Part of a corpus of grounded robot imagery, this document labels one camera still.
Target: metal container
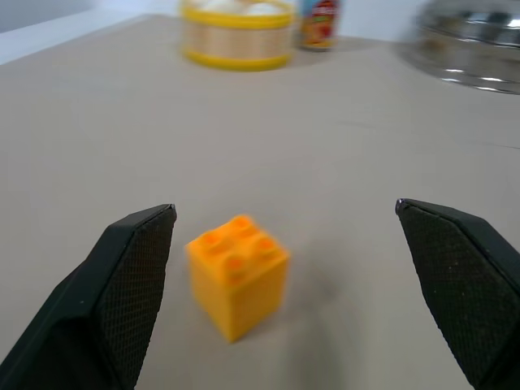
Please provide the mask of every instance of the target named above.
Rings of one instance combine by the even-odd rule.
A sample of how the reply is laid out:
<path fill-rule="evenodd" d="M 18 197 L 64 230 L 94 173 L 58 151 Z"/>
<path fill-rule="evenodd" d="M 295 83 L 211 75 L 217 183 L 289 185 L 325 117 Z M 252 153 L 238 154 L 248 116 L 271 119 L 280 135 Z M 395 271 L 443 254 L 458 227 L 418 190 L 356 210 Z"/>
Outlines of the metal container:
<path fill-rule="evenodd" d="M 442 80 L 520 93 L 520 1 L 432 2 L 418 16 L 403 55 Z"/>

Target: food can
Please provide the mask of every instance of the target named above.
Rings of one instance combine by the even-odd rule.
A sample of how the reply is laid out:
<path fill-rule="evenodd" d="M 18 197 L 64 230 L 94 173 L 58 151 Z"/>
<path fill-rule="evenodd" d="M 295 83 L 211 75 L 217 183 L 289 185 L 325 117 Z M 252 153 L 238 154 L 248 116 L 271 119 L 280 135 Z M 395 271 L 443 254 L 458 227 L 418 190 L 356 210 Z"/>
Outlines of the food can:
<path fill-rule="evenodd" d="M 339 16 L 340 0 L 301 0 L 299 46 L 325 51 L 334 46 L 334 30 Z"/>

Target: beige table surface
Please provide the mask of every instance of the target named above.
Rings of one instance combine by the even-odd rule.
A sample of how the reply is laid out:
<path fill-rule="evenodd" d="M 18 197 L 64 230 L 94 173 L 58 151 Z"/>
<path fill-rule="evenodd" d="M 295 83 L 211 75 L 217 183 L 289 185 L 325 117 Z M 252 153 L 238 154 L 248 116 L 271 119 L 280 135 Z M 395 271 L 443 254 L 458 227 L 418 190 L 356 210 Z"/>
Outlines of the beige table surface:
<path fill-rule="evenodd" d="M 520 100 L 344 41 L 260 73 L 206 69 L 154 17 L 0 67 L 0 358 L 104 227 L 177 205 L 137 389 L 468 390 L 421 296 L 398 197 L 520 245 Z M 183 246 L 250 213 L 293 252 L 283 309 L 226 345 Z"/>

